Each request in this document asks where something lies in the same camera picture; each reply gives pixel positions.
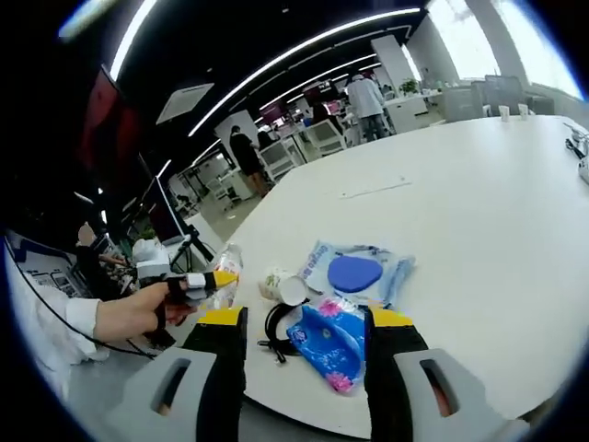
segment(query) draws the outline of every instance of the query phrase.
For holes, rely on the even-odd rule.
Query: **pink flower pattern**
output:
[[[325,379],[338,393],[347,393],[352,389],[352,382],[350,379],[347,376],[342,375],[342,373],[338,373],[337,371],[328,373],[325,376]]]
[[[327,317],[337,316],[340,312],[340,306],[338,306],[335,302],[329,299],[325,301],[323,304],[321,304],[321,306],[319,307],[319,313]]]

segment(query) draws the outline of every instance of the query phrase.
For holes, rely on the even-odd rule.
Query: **window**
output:
[[[582,99],[581,90],[564,60],[549,38],[534,25],[533,19],[513,0],[493,0],[493,5],[514,41],[527,80],[530,83],[555,87]]]
[[[415,77],[415,79],[417,81],[422,81],[422,76],[420,76],[420,71],[417,69],[415,62],[413,62],[413,57],[411,57],[411,54],[409,52],[409,49],[407,49],[407,46],[405,46],[405,45],[401,46],[401,50],[403,51],[403,55],[405,55],[405,58],[407,59],[407,63],[409,63],[409,68],[411,69],[411,72],[413,73],[413,76]]]
[[[433,0],[428,9],[460,78],[501,73],[487,37],[465,0]]]

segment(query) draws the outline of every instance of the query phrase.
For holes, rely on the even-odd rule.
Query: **blue sponge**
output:
[[[383,266],[374,260],[354,256],[340,256],[329,264],[328,280],[336,290],[356,293],[380,279]]]

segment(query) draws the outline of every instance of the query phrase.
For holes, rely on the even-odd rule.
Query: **white cup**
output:
[[[499,106],[502,122],[509,122],[509,106]]]
[[[260,293],[266,299],[289,306],[298,306],[307,297],[306,283],[295,273],[273,267],[259,283]]]
[[[519,108],[519,114],[522,117],[522,120],[527,120],[527,116],[530,113],[529,108],[527,107],[527,104],[518,104],[517,107]]]

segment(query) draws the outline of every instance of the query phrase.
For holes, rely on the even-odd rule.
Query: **white round table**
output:
[[[245,264],[246,394],[302,423],[370,436],[364,385],[339,395],[303,357],[279,366],[256,345],[271,308],[258,280],[273,265],[297,271],[317,239],[415,255],[397,308],[483,382],[504,417],[554,394],[589,326],[589,186],[564,122],[457,122],[290,171],[230,239]]]

